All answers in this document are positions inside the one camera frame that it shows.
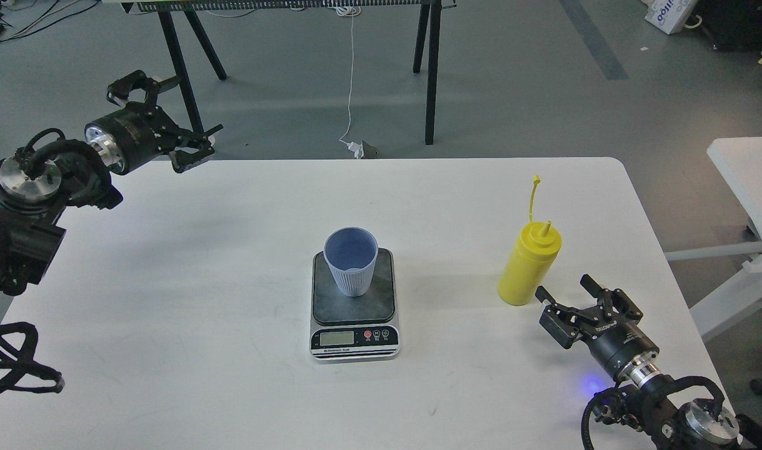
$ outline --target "gray floor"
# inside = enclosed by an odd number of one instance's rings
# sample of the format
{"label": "gray floor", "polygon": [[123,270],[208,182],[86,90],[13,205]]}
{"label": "gray floor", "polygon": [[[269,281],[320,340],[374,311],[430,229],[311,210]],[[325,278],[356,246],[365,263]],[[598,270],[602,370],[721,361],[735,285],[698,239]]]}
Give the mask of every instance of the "gray floor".
{"label": "gray floor", "polygon": [[[627,79],[604,77],[563,4],[583,6]],[[22,26],[48,5],[38,0],[6,18]],[[200,15],[226,82],[214,77],[183,17],[175,21],[204,125],[226,127],[219,158],[350,157],[338,143],[347,125],[350,19],[326,9]],[[706,148],[716,138],[762,136],[757,54],[714,52],[694,31],[664,35],[643,20],[638,0],[459,0],[443,15],[436,145],[425,146],[426,76],[410,72],[417,17],[414,6],[395,6],[355,19],[348,141],[366,140],[384,158],[613,156],[664,250],[746,239],[746,213]],[[0,157],[48,126],[80,138],[89,120],[112,111],[108,83],[133,69],[172,74],[155,15],[113,5],[0,45]],[[161,105],[188,123],[178,91]],[[672,268],[692,305],[741,260]],[[762,421],[762,398],[747,388],[762,376],[762,312],[708,348],[735,408]]]}

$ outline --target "ribbed cup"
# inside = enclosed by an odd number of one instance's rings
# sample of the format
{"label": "ribbed cup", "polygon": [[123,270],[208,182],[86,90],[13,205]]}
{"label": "ribbed cup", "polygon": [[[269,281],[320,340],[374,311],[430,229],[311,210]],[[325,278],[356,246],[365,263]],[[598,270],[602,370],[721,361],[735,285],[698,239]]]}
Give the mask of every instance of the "ribbed cup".
{"label": "ribbed cup", "polygon": [[378,259],[378,242],[369,231],[356,227],[337,230],[326,240],[323,254],[341,293],[358,297],[369,290]]}

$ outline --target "white box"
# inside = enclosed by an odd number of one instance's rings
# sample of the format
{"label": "white box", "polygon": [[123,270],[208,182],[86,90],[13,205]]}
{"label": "white box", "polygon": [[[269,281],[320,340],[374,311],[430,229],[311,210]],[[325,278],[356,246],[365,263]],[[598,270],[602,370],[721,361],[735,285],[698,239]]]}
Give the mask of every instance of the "white box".
{"label": "white box", "polygon": [[678,33],[697,3],[698,0],[655,0],[647,9],[644,20],[666,34]]}

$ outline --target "bottle cap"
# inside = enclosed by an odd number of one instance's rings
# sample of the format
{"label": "bottle cap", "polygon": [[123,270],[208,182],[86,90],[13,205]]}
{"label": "bottle cap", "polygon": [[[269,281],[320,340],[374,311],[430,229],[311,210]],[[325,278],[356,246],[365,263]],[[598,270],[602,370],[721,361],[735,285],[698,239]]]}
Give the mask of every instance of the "bottle cap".
{"label": "bottle cap", "polygon": [[561,234],[551,222],[531,222],[519,236],[523,256],[535,262],[546,262],[561,250]]}

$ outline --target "black equipment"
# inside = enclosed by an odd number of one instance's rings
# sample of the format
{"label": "black equipment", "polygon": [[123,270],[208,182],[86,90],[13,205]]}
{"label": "black equipment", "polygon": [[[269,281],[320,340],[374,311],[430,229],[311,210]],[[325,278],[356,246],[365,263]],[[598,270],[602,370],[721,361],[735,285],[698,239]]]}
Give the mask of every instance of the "black equipment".
{"label": "black equipment", "polygon": [[[581,278],[581,285],[597,304],[586,309],[566,307],[543,286],[537,288],[536,297],[547,302],[539,324],[550,336],[564,348],[578,340],[584,342],[615,382],[586,405],[581,418],[585,450],[593,449],[589,437],[592,415],[596,422],[645,432],[658,450],[735,449],[740,430],[753,444],[762,445],[762,428],[724,408],[723,392],[713,381],[703,376],[673,379],[661,373],[654,363],[658,346],[637,326],[643,313],[623,290],[603,288],[589,274]],[[620,387],[623,382],[631,384]],[[680,408],[667,399],[693,386],[706,388],[712,398],[694,399]]]}
{"label": "black equipment", "polygon": [[762,49],[762,0],[704,0],[694,9],[703,18],[703,33],[714,49]]}
{"label": "black equipment", "polygon": [[[443,5],[443,0],[166,0],[156,2],[148,0],[135,2],[139,11],[143,13],[155,12],[161,22],[164,31],[164,40],[167,42],[169,57],[173,60],[175,73],[180,77],[181,94],[186,111],[189,114],[189,122],[192,130],[203,131],[203,121],[198,111],[198,103],[195,100],[192,83],[186,70],[181,44],[178,42],[178,34],[172,18],[172,12],[183,12],[186,20],[192,27],[195,36],[203,48],[203,52],[211,63],[214,73],[220,80],[228,79],[228,74],[214,50],[203,24],[198,18],[197,11],[223,11],[223,9],[288,9],[288,8],[330,8],[338,6],[393,6],[393,5],[420,5],[420,18],[417,31],[417,40],[414,48],[414,63],[412,72],[420,73],[423,65],[424,44],[428,36],[428,86],[426,92],[426,145],[433,144],[434,123],[436,120],[436,88],[439,68],[439,36],[441,30],[441,11],[455,8],[456,0],[452,5]],[[123,9],[129,12],[133,8],[133,2],[121,3]]]}
{"label": "black equipment", "polygon": [[[181,173],[213,154],[210,136],[217,125],[198,133],[180,128],[157,105],[158,94],[178,85],[178,77],[158,82],[134,71],[109,85],[107,99],[126,101],[135,89],[143,89],[143,102],[127,102],[120,110],[86,126],[86,142],[70,140],[57,128],[33,136],[13,157],[0,160],[0,291],[22,294],[28,284],[39,284],[58,251],[64,229],[56,225],[67,207],[95,205],[116,207],[123,196],[111,184],[111,174],[127,174],[161,154],[169,156]],[[50,134],[58,139],[34,150]],[[178,148],[191,148],[187,153]],[[20,348],[4,336],[24,335]],[[0,325],[0,379],[3,391],[58,393],[61,373],[33,361],[38,334],[32,324]],[[53,385],[21,387],[17,383],[32,375]]]}

